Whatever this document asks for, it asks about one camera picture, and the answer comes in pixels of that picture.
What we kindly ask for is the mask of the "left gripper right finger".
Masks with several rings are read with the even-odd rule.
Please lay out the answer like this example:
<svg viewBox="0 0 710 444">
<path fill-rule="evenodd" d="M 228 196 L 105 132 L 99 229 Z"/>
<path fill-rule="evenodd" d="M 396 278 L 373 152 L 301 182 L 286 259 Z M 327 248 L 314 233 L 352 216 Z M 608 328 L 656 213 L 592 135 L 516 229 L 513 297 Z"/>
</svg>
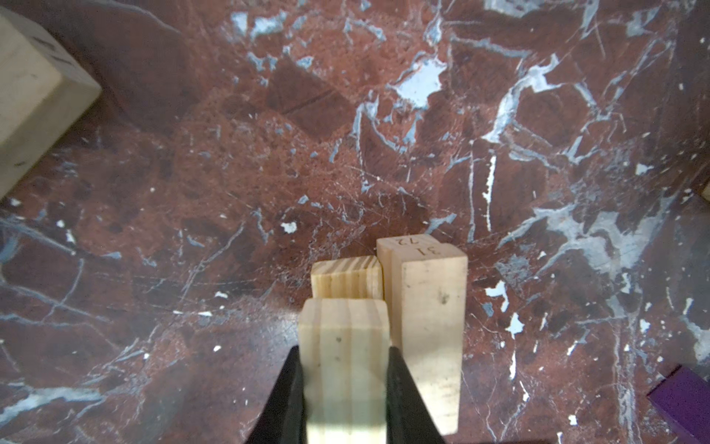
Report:
<svg viewBox="0 0 710 444">
<path fill-rule="evenodd" d="M 412 374 L 401 354 L 391 346 L 386 383 L 388 444 L 444 444 Z"/>
</svg>

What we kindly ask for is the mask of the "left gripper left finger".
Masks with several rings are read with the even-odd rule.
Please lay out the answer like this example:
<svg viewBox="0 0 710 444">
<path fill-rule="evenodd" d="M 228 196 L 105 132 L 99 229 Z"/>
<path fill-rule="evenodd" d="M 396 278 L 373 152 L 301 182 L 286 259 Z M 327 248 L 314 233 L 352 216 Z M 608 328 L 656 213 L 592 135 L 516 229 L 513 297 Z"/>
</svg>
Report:
<svg viewBox="0 0 710 444">
<path fill-rule="evenodd" d="M 246 444 L 301 444 L 306 442 L 304 379 L 300 348 L 294 346 L 275 381 L 262 414 Z"/>
</svg>

